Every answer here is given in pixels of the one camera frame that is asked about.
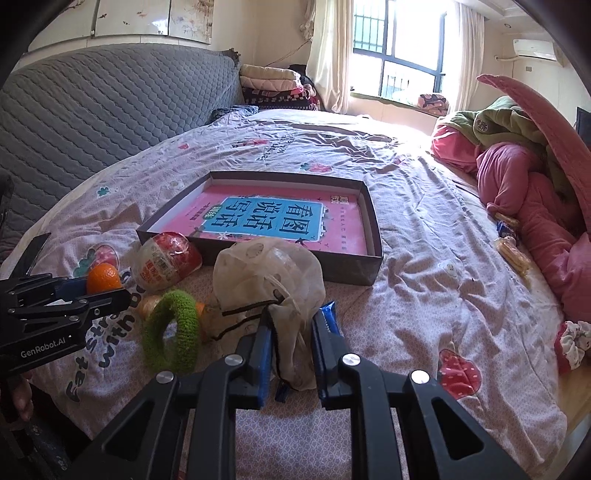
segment barcode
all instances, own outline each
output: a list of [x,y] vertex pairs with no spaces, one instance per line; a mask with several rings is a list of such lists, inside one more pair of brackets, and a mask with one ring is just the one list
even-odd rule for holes
[[166,263],[166,260],[164,260],[164,258],[162,258],[162,257],[154,258],[154,263],[160,269],[161,272],[166,272],[170,268],[168,266],[168,264]]

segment window sill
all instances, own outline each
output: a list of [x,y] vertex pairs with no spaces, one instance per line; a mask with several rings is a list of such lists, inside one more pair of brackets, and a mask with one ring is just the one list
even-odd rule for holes
[[415,105],[409,105],[407,103],[401,103],[401,102],[396,102],[395,100],[389,100],[387,98],[382,98],[382,97],[375,97],[372,95],[365,95],[364,93],[358,93],[358,92],[351,92],[350,93],[351,97],[353,98],[360,98],[363,100],[376,100],[378,102],[383,103],[384,105],[394,105],[400,108],[408,108],[410,110],[415,110],[416,112],[421,112],[425,115],[428,116],[432,116],[435,118],[439,118],[438,115],[433,115],[432,113],[428,113],[425,110],[420,109],[419,107],[415,106]]

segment human hand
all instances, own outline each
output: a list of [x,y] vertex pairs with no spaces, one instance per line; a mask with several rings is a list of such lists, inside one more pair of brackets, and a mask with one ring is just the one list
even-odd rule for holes
[[10,378],[9,384],[12,391],[0,392],[0,395],[10,395],[12,393],[12,403],[24,421],[31,420],[31,416],[33,416],[33,402],[31,400],[33,393],[28,382],[32,375],[31,372],[25,372],[17,377]]

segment ceiling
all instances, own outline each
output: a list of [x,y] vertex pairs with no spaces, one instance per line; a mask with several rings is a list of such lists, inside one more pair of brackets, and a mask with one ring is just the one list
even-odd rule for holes
[[531,34],[550,36],[513,0],[458,0],[484,15],[504,34]]

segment hair scrunchie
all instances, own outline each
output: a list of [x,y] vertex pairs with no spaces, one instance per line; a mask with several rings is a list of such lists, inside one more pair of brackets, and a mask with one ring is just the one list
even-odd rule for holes
[[[163,334],[170,322],[176,320],[172,359],[164,355]],[[195,300],[181,290],[165,293],[147,321],[142,333],[145,361],[153,373],[170,370],[175,374],[193,372],[199,353],[199,318]]]

